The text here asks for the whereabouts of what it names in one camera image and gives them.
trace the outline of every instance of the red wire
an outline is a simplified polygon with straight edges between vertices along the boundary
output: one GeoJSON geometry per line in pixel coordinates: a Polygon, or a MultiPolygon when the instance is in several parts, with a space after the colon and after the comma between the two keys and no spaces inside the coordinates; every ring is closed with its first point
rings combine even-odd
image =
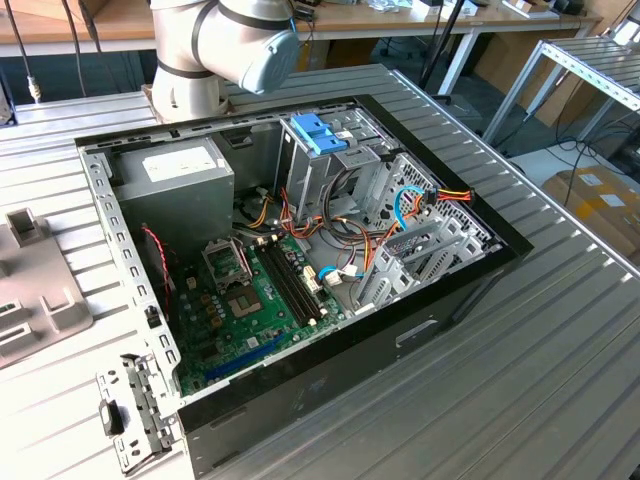
{"type": "Polygon", "coordinates": [[[164,248],[162,247],[162,242],[157,237],[155,233],[153,233],[149,228],[142,227],[142,230],[149,235],[158,247],[158,252],[160,253],[160,260],[162,261],[162,272],[164,276],[164,293],[165,293],[165,301],[166,301],[166,316],[169,318],[169,269],[167,268],[167,257],[164,255],[164,248]]]}

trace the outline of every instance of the aluminum table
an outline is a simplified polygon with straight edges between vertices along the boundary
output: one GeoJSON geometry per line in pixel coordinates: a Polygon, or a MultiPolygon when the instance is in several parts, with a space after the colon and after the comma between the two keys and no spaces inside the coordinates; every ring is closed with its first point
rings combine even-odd
{"type": "MultiPolygon", "coordinates": [[[[535,245],[461,325],[231,460],[213,479],[627,478],[640,461],[640,273],[401,74],[291,76],[240,111],[372,94],[535,245]]],[[[0,130],[0,208],[45,215],[96,322],[0,370],[0,478],[120,478],[94,372],[135,351],[72,138],[153,125],[142,94],[29,105],[0,130]]],[[[141,472],[190,477],[180,448],[141,472]]]]}
{"type": "Polygon", "coordinates": [[[485,142],[494,140],[543,57],[553,60],[557,65],[527,108],[529,113],[534,112],[552,92],[564,69],[609,96],[580,133],[578,140],[587,137],[615,102],[633,111],[640,109],[640,52],[621,47],[608,37],[541,40],[487,127],[482,137],[485,142]]]}

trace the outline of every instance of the desk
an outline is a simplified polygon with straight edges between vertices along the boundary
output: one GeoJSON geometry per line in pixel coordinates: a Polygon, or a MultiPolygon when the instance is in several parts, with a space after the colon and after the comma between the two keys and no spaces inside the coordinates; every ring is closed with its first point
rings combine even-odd
{"type": "MultiPolygon", "coordinates": [[[[463,323],[211,477],[628,478],[640,458],[640,272],[397,72],[298,73],[261,97],[230,88],[239,111],[354,94],[373,95],[535,250],[463,323]]],[[[0,370],[0,472],[118,480],[94,374],[141,339],[72,139],[155,119],[142,93],[21,106],[18,119],[0,130],[0,212],[47,218],[96,322],[0,370]]],[[[189,478],[179,447],[136,476],[189,478]]]]}
{"type": "MultiPolygon", "coordinates": [[[[492,0],[493,4],[480,9],[475,17],[460,17],[454,34],[464,35],[439,94],[451,93],[473,46],[481,33],[532,30],[578,30],[577,38],[585,37],[601,17],[563,15],[555,20],[528,20],[492,0]]],[[[348,38],[382,38],[431,35],[436,25],[434,16],[418,15],[410,9],[398,13],[380,14],[366,4],[345,6],[321,4],[316,8],[314,40],[348,38]]],[[[73,53],[69,26],[61,20],[16,13],[16,23],[29,55],[73,53]]],[[[145,0],[111,0],[96,16],[98,33],[104,51],[153,50],[155,40],[153,19],[145,0]]],[[[82,52],[95,52],[86,28],[77,24],[82,52]]],[[[301,40],[309,38],[309,27],[298,22],[301,40]]],[[[19,55],[13,32],[6,15],[0,18],[0,57],[19,55]]]]}

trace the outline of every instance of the black cable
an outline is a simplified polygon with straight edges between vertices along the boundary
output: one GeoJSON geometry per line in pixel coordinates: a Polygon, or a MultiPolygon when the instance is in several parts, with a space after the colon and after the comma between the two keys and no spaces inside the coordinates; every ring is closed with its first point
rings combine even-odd
{"type": "Polygon", "coordinates": [[[115,88],[116,92],[122,93],[118,82],[116,82],[115,77],[113,76],[113,72],[111,71],[111,67],[107,63],[104,55],[102,53],[102,46],[100,45],[100,36],[98,35],[98,28],[96,27],[96,23],[93,21],[93,17],[91,16],[91,12],[87,8],[87,5],[84,3],[84,0],[78,0],[78,5],[80,6],[80,12],[82,13],[82,18],[84,19],[84,24],[87,27],[87,31],[89,32],[89,36],[91,40],[93,40],[93,44],[96,46],[96,51],[98,52],[98,59],[102,64],[102,68],[107,72],[111,84],[115,88]]]}
{"type": "Polygon", "coordinates": [[[311,57],[313,56],[313,42],[314,42],[313,31],[316,29],[315,18],[312,18],[311,22],[307,22],[307,25],[309,25],[309,30],[310,30],[309,38],[305,42],[309,44],[309,54],[307,55],[307,71],[309,71],[309,68],[311,67],[311,57]]]}
{"type": "Polygon", "coordinates": [[[127,63],[127,56],[124,54],[124,52],[120,52],[120,59],[122,60],[122,65],[124,67],[124,74],[127,76],[127,83],[129,84],[129,90],[131,90],[133,92],[136,89],[136,87],[135,87],[135,78],[134,78],[134,80],[132,80],[131,76],[129,75],[129,67],[128,67],[128,63],[127,63]]]}
{"type": "Polygon", "coordinates": [[[137,91],[138,90],[138,82],[136,80],[136,67],[133,63],[133,59],[132,59],[132,53],[131,52],[126,52],[125,58],[127,59],[127,63],[129,64],[129,68],[131,69],[131,77],[133,78],[133,91],[137,91]]]}
{"type": "Polygon", "coordinates": [[[433,71],[436,68],[436,64],[438,63],[438,58],[440,57],[440,54],[444,50],[446,43],[449,41],[449,37],[451,36],[451,30],[453,30],[453,25],[456,23],[456,20],[458,19],[458,15],[460,15],[460,10],[462,10],[463,4],[464,4],[464,0],[456,0],[456,4],[454,5],[451,15],[449,16],[449,20],[447,20],[447,25],[444,27],[444,31],[442,32],[442,35],[440,35],[438,44],[436,45],[436,50],[435,52],[433,52],[431,61],[427,65],[427,68],[425,68],[422,71],[422,74],[420,75],[420,81],[418,85],[422,90],[426,88],[427,82],[431,78],[431,75],[433,74],[433,71]]]}
{"type": "Polygon", "coordinates": [[[569,179],[569,188],[567,188],[567,196],[565,197],[564,203],[563,203],[565,207],[567,206],[567,203],[569,203],[569,197],[571,196],[571,189],[573,188],[573,181],[575,180],[575,177],[576,177],[576,170],[578,169],[578,163],[580,163],[580,159],[582,158],[582,155],[584,154],[584,151],[586,149],[587,149],[587,145],[585,145],[582,148],[582,151],[578,155],[578,158],[576,158],[576,163],[573,165],[573,170],[571,170],[571,178],[569,179]]]}
{"type": "Polygon", "coordinates": [[[18,42],[18,48],[20,49],[20,55],[22,56],[22,61],[24,62],[24,68],[27,70],[27,76],[32,77],[31,74],[31,66],[29,65],[29,58],[27,57],[27,52],[24,49],[24,44],[22,43],[22,37],[20,36],[20,32],[18,31],[18,26],[16,25],[16,19],[13,17],[13,10],[11,9],[11,4],[9,0],[4,0],[4,8],[7,10],[7,16],[9,17],[9,23],[11,24],[11,29],[13,30],[13,35],[16,37],[16,41],[18,42]]]}
{"type": "Polygon", "coordinates": [[[427,54],[424,56],[424,62],[422,62],[422,68],[420,69],[421,72],[424,72],[426,65],[427,65],[427,59],[429,58],[429,54],[431,53],[431,48],[433,48],[433,42],[436,39],[436,36],[438,35],[438,27],[440,27],[440,18],[442,16],[442,8],[440,7],[440,10],[438,10],[438,17],[436,18],[436,28],[433,30],[433,35],[431,35],[431,38],[429,39],[429,44],[427,45],[427,54]]]}
{"type": "Polygon", "coordinates": [[[82,65],[80,64],[80,43],[78,42],[78,32],[76,31],[76,25],[73,23],[73,17],[71,16],[71,10],[69,9],[69,2],[62,0],[62,6],[64,12],[67,15],[67,22],[71,29],[71,36],[73,37],[73,47],[76,51],[76,69],[78,70],[78,80],[80,81],[80,89],[82,90],[82,96],[87,96],[87,90],[84,88],[84,79],[82,78],[82,65]]]}
{"type": "MultiPolygon", "coordinates": [[[[569,102],[571,101],[571,98],[575,95],[576,91],[578,90],[578,87],[582,85],[582,83],[578,80],[576,82],[576,84],[573,86],[573,89],[571,90],[571,93],[569,93],[569,96],[567,97],[567,101],[564,102],[564,105],[562,106],[562,110],[560,110],[560,113],[558,114],[558,117],[556,118],[556,142],[559,141],[560,138],[560,120],[562,119],[562,115],[564,114],[564,111],[567,108],[567,105],[569,105],[569,102]]],[[[573,126],[573,124],[575,123],[575,121],[577,120],[578,116],[576,116],[573,121],[571,121],[569,123],[569,125],[567,125],[567,127],[562,131],[562,135],[564,135],[565,133],[567,133],[567,131],[573,126]]]]}
{"type": "Polygon", "coordinates": [[[536,113],[538,113],[538,110],[540,110],[542,108],[542,106],[547,103],[547,100],[549,100],[549,98],[551,98],[551,95],[553,94],[553,92],[555,91],[555,89],[553,91],[551,91],[551,93],[549,93],[549,95],[547,95],[547,97],[538,104],[538,106],[536,108],[533,109],[533,111],[528,114],[525,118],[522,119],[522,122],[520,122],[520,125],[518,125],[516,128],[513,129],[513,131],[511,133],[509,133],[506,137],[504,137],[502,140],[500,140],[498,143],[496,143],[495,145],[493,145],[493,148],[500,148],[500,146],[505,143],[507,140],[513,138],[515,135],[518,134],[518,132],[520,132],[520,130],[522,130],[522,128],[529,122],[529,120],[531,120],[536,113]]]}

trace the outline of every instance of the gray robot arm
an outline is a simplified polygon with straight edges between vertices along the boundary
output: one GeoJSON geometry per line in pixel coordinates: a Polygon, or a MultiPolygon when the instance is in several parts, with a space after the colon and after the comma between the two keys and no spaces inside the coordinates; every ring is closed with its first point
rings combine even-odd
{"type": "Polygon", "coordinates": [[[298,37],[286,0],[154,0],[151,8],[158,53],[153,104],[167,121],[223,113],[220,77],[262,94],[295,66],[298,37]]]}

